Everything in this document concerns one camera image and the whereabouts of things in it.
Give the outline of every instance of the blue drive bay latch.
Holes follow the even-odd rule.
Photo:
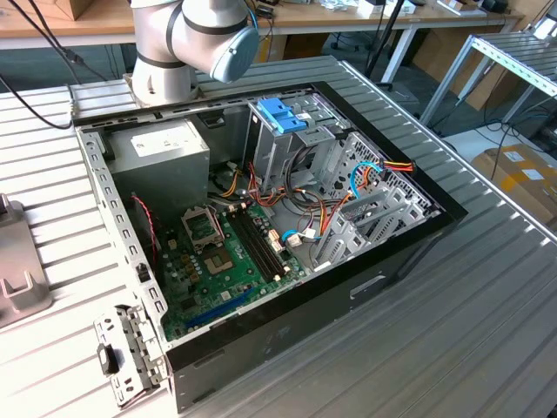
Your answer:
[[[302,131],[307,128],[307,123],[296,118],[296,115],[292,113],[292,108],[279,98],[259,100],[258,108],[280,133]]]

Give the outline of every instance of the wooden table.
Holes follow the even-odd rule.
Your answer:
[[[429,2],[428,5],[419,7],[415,14],[397,19],[394,29],[404,32],[381,81],[393,81],[418,29],[502,25],[501,32],[509,32],[523,16],[511,13],[503,17],[489,13],[486,17],[459,17],[438,6],[434,0]],[[16,11],[0,9],[0,13],[0,50],[48,46]],[[76,22],[54,18],[47,20],[60,42],[66,46],[135,42],[131,8],[126,0],[97,0]],[[385,17],[382,29],[387,20],[388,17]],[[275,7],[273,36],[376,30],[378,23],[379,17],[361,17],[353,7],[347,11],[330,12],[318,3],[280,3]],[[268,28],[267,21],[260,21],[261,35],[266,35]],[[276,44],[284,45],[285,42],[283,40]]]

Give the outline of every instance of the aluminum extrusion table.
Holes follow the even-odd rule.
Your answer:
[[[484,57],[462,89],[461,98],[480,80],[492,60],[530,84],[503,122],[506,123],[519,110],[535,89],[551,97],[557,95],[557,44],[540,41],[527,32],[471,35],[424,110],[419,120],[422,124],[429,123],[472,50],[481,52]]]
[[[544,416],[557,400],[556,238],[349,64],[254,65],[209,97],[322,80],[469,212],[407,279],[186,413],[190,417]],[[88,115],[135,107],[123,82],[74,88]],[[53,121],[64,87],[26,91]],[[130,297],[73,131],[0,96],[0,190],[25,205],[54,305],[0,329],[9,418],[172,417],[161,389],[121,412],[97,361],[93,320]]]

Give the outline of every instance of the case bracket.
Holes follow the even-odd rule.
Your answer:
[[[95,320],[97,356],[119,407],[130,406],[168,377],[164,354],[143,306],[113,307]]]

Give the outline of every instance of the desk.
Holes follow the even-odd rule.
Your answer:
[[[0,15],[0,50],[48,46],[16,11],[0,9],[0,12],[3,13]],[[415,14],[397,19],[394,29],[404,32],[381,81],[393,81],[418,29],[503,25],[501,32],[509,32],[521,18],[522,15],[515,12],[504,17],[493,13],[488,13],[486,17],[459,17],[430,0],[430,4],[417,8]],[[381,29],[385,28],[387,20],[388,17],[385,17]],[[52,18],[48,22],[60,42],[66,46],[135,42],[131,8],[126,0],[97,0],[76,22]],[[273,34],[277,37],[376,30],[378,23],[379,17],[360,17],[353,7],[347,11],[331,12],[317,3],[281,3],[275,7]],[[262,20],[259,33],[266,35],[268,27],[268,22]]]
[[[257,64],[210,98],[323,80],[469,212],[397,286],[210,396],[188,417],[547,416],[557,397],[556,238],[349,64]],[[135,107],[122,81],[74,88],[84,115]],[[65,87],[22,94],[67,120]],[[0,190],[22,201],[53,305],[0,329],[3,416],[174,417],[160,389],[121,413],[92,322],[131,297],[77,138],[0,95]]]

